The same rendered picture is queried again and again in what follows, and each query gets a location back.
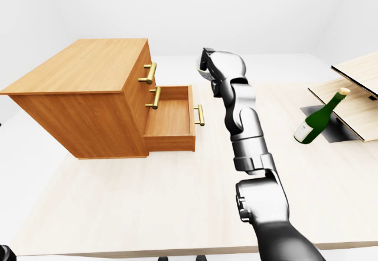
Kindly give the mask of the closed wooden drawer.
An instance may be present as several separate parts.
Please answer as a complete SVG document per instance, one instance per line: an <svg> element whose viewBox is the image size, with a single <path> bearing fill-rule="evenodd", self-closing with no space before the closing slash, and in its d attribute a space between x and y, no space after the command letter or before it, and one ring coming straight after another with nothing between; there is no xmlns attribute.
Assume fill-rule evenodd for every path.
<svg viewBox="0 0 378 261"><path fill-rule="evenodd" d="M154 93L149 90L154 89L155 86L155 80L153 80L152 84L147 84L146 82L139 82L138 77L132 82L131 108L141 133L144 133L146 119L150 110L145 105L152 103L154 99Z"/></svg>
<svg viewBox="0 0 378 261"><path fill-rule="evenodd" d="M133 88L132 88L132 82L133 80L142 77L146 77L148 74L149 69L144 68L144 64L151 64L151 55L150 55L150 50L149 50L149 44L148 40L144 39L144 45L141 48L138 58L135 61L135 64L132 67L132 70L128 76L128 79L123 87L124 92L126 93L128 99L131 99L132 93L133 93Z"/></svg>

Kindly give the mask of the green wine bottle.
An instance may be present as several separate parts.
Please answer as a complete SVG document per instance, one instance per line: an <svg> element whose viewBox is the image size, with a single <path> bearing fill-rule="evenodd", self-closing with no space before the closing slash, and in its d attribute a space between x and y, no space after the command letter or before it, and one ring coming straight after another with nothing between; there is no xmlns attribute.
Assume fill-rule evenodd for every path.
<svg viewBox="0 0 378 261"><path fill-rule="evenodd" d="M350 89L341 87L326 105L302 122L294 138L302 144L311 143L328 126L333 110L349 93Z"/></svg>

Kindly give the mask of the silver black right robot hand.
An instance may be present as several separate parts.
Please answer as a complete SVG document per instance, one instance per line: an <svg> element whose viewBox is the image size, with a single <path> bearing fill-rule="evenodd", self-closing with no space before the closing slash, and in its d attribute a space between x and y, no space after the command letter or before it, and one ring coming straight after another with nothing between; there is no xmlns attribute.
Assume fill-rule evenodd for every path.
<svg viewBox="0 0 378 261"><path fill-rule="evenodd" d="M221 86L223 83L225 83L226 90L229 90L229 85L232 83L248 84L248 80L245 77L245 62L237 54L203 48L200 68L202 70L207 68L214 77L214 80L211 81L214 97L222 97Z"/></svg>

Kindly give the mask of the pale wooden wine rack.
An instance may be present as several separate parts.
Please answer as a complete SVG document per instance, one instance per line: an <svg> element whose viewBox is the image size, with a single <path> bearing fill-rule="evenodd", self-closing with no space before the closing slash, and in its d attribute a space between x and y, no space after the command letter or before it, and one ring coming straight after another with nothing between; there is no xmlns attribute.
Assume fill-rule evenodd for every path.
<svg viewBox="0 0 378 261"><path fill-rule="evenodd" d="M308 90L328 103L341 87L350 93L333 113L363 142L378 140L378 51L331 67L341 77L312 84Z"/></svg>

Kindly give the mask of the open wooden drawer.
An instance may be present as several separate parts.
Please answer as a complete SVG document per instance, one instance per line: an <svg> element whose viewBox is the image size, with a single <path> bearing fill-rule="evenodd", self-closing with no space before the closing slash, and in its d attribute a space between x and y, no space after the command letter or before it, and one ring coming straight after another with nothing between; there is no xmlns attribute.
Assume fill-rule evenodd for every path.
<svg viewBox="0 0 378 261"><path fill-rule="evenodd" d="M144 141L149 152L195 150L191 86L161 87L158 108L148 114Z"/></svg>

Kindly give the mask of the wooden cabinet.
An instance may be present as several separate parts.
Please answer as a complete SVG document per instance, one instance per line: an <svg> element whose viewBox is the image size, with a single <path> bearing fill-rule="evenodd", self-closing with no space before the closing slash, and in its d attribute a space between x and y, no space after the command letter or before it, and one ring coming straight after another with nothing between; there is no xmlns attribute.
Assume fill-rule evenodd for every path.
<svg viewBox="0 0 378 261"><path fill-rule="evenodd" d="M144 39L77 40L2 93L78 159L146 157L123 90Z"/></svg>

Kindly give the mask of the patterned bowl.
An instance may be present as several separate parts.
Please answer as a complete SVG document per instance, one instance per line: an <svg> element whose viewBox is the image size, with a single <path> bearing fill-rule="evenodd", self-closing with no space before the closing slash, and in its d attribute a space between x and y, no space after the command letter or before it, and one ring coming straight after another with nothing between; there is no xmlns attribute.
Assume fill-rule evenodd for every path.
<svg viewBox="0 0 378 261"><path fill-rule="evenodd" d="M208 81L214 80L214 77L211 75L209 70L207 68L205 70L202 70L200 68L200 65L201 65L201 56L199 56L195 61L195 67L196 67L197 71L200 73L200 76L203 77L204 79L206 79Z"/></svg>

